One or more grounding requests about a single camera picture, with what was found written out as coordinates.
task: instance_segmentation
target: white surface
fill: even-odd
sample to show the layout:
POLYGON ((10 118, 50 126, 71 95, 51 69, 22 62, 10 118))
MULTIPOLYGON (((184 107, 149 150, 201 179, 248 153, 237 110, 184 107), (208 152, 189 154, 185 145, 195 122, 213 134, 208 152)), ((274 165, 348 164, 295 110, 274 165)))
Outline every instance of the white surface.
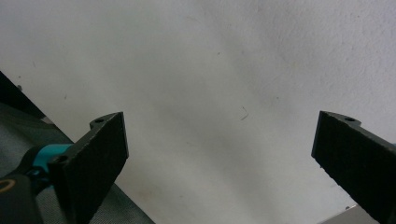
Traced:
POLYGON ((349 208, 345 212, 330 218, 321 224, 378 224, 370 215, 366 213, 360 206, 349 208))
POLYGON ((117 183, 158 224, 318 223, 352 200, 319 110, 394 141, 395 1, 1 1, 0 69, 66 134, 124 111, 117 183))

